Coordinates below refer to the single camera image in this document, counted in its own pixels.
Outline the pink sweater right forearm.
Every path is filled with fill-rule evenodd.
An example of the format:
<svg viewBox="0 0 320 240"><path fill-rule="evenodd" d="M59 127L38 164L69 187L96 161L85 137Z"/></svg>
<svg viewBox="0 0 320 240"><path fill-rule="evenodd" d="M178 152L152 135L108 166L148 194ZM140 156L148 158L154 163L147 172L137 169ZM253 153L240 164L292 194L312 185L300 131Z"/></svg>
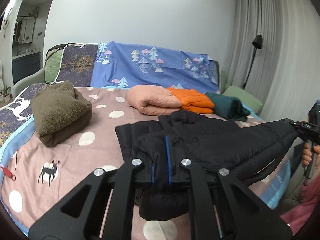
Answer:
<svg viewBox="0 0 320 240"><path fill-rule="evenodd" d="M313 176L309 183L303 183L300 188L300 204L283 215L281 219L290 227L295 235L313 213L319 202L319 173Z"/></svg>

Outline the person's right hand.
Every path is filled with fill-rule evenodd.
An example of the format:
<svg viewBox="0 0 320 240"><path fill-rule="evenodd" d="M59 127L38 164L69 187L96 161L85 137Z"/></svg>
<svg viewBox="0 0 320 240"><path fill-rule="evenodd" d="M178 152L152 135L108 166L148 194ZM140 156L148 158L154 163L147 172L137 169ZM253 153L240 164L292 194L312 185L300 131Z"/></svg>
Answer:
<svg viewBox="0 0 320 240"><path fill-rule="evenodd" d="M319 166L320 164L320 159L319 159L319 155L320 155L320 146L319 145L315 145L313 147L313 151L315 153L317 153L317 159L316 159L316 163L315 163L315 167ZM312 161L312 152L309 149L309 144L306 142L304 144L304 149L303 149L303 156L302 156L302 165L303 166L308 166L310 164L310 162Z"/></svg>

